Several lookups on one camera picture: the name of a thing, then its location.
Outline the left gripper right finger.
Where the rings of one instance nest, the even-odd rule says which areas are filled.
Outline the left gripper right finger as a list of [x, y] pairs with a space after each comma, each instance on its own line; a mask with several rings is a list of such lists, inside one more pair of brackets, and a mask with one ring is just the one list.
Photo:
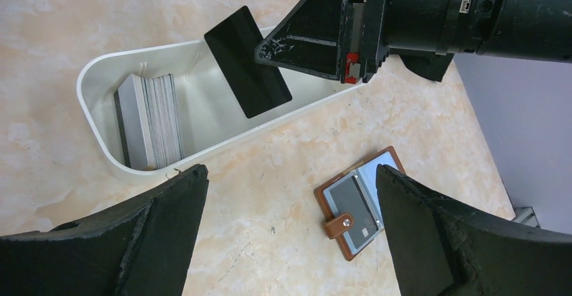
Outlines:
[[571, 236], [506, 220], [376, 170], [402, 295], [570, 295]]

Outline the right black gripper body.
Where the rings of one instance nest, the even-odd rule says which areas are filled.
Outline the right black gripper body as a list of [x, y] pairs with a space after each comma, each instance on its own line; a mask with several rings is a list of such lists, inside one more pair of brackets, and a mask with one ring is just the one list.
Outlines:
[[367, 82], [389, 55], [439, 82], [457, 53], [487, 52], [506, 0], [341, 0], [341, 80]]

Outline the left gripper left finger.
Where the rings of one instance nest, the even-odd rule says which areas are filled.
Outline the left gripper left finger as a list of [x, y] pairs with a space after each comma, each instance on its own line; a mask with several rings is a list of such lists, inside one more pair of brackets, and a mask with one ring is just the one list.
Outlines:
[[181, 295], [208, 191], [194, 165], [47, 232], [1, 238], [2, 295]]

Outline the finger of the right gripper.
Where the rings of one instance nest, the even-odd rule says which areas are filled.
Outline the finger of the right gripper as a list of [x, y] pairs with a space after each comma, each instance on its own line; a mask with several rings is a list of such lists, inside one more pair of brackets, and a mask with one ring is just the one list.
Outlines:
[[342, 0], [299, 0], [255, 48], [259, 64], [340, 80]]

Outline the black credit card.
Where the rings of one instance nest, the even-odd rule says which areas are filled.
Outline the black credit card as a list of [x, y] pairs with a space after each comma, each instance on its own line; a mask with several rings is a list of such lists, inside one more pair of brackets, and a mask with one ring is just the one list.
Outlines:
[[293, 99], [279, 69], [255, 61], [262, 34], [248, 6], [225, 18], [204, 39], [248, 119]]

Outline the brown leather card holder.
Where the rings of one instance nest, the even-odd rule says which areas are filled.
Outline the brown leather card holder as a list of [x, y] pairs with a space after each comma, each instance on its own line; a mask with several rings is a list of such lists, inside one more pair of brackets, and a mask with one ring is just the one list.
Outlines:
[[384, 221], [376, 188], [378, 165], [405, 171], [393, 146], [367, 156], [314, 190], [324, 215], [322, 228], [352, 261], [381, 232]]

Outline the white oblong plastic tray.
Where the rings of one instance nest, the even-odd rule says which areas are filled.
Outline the white oblong plastic tray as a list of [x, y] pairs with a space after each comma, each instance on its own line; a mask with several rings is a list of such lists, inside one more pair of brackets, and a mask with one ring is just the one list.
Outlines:
[[[153, 171], [127, 167], [113, 95], [130, 74], [174, 75], [185, 158]], [[193, 40], [101, 55], [86, 64], [76, 92], [112, 174], [132, 184], [161, 183], [243, 142], [353, 92], [354, 85], [281, 69], [292, 99], [253, 118], [244, 115], [205, 41]]]

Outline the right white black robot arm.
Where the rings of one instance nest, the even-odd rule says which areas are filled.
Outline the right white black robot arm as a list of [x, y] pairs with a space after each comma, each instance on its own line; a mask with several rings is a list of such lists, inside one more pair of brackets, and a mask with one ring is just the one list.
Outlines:
[[357, 84], [398, 55], [440, 82], [456, 54], [570, 63], [571, 0], [300, 0], [255, 59]]

